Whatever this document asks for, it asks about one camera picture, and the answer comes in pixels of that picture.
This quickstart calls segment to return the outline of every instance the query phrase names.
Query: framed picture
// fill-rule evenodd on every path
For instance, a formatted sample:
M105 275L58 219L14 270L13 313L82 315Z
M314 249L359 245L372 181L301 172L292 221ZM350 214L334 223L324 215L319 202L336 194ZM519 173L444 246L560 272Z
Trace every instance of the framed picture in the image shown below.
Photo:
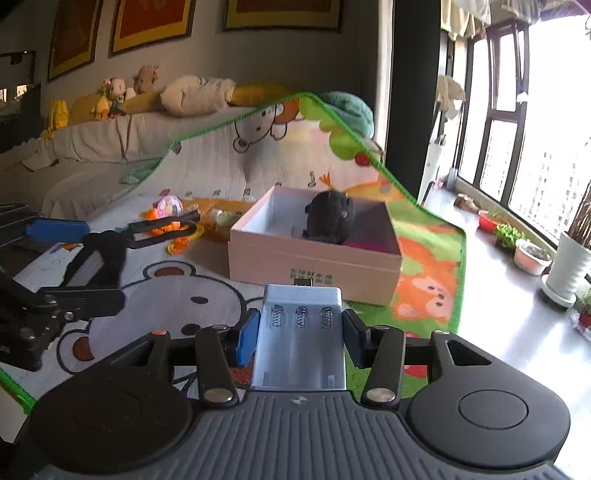
M340 28L342 0L228 0L225 30Z
M118 0L109 56L191 36L195 0Z
M59 0L53 24L47 81L95 60L103 0Z

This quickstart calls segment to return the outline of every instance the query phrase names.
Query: red flower pot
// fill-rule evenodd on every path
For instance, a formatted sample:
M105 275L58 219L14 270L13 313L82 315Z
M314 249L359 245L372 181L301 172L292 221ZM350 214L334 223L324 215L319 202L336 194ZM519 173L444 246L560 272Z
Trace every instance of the red flower pot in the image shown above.
M492 233L497 225L499 225L499 222L489 219L486 210L480 210L478 212L478 226L486 233Z
M582 312L579 315L579 325L583 328L591 328L591 313Z

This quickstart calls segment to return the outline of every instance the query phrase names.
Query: metal spring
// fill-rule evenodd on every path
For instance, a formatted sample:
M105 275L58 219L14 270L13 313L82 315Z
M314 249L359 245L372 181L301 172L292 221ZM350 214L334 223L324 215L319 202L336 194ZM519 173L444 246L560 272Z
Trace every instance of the metal spring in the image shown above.
M306 328L306 320L308 318L308 307L299 306L295 309L295 326L298 328Z
M273 305L271 308L271 325L273 327L280 327L283 323L283 307L281 305Z
M332 308L322 307L320 309L320 319L322 320L322 328L332 327Z

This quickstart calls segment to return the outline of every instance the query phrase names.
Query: pink box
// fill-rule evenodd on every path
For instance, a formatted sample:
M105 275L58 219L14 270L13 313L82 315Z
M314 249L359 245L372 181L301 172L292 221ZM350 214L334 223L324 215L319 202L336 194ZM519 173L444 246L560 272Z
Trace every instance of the pink box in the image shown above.
M339 287L345 300L390 305L402 256L386 205L354 198L353 234L343 245L325 244L301 236L316 194L275 186L256 202L230 231L230 278L260 285L312 278L314 286Z

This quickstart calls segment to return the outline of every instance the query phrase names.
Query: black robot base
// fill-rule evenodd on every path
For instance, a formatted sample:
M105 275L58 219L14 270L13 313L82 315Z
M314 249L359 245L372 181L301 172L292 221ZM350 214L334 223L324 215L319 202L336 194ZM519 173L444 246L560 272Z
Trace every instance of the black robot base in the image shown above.
M448 332L406 338L345 310L353 363L372 367L359 401L346 390L238 401L228 366L248 363L259 319L251 309L183 340L150 333L57 386L3 447L0 478L567 479L553 466L570 426L563 401ZM199 400L171 384L180 365L196 365ZM404 365L428 367L410 401L399 400Z

